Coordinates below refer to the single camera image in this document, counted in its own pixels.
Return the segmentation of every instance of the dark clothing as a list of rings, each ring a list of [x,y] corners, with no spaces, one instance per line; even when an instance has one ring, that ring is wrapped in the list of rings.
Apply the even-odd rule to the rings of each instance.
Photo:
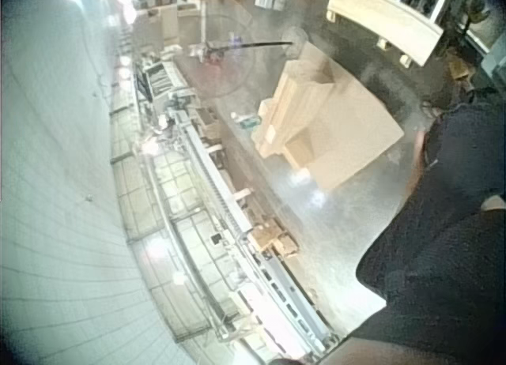
[[[351,337],[476,363],[504,340],[504,109],[460,106],[425,138],[426,169],[357,278],[387,306]]]

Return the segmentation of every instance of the person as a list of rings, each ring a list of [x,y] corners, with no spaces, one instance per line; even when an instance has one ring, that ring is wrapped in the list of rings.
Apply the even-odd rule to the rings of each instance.
[[[409,196],[357,267],[386,306],[322,365],[506,363],[504,111],[462,104],[417,136]]]

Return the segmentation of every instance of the tiled wall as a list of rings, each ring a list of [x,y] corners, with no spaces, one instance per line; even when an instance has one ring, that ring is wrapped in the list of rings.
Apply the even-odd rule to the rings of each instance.
[[[28,363],[192,364],[126,244],[97,3],[2,3],[2,333]]]

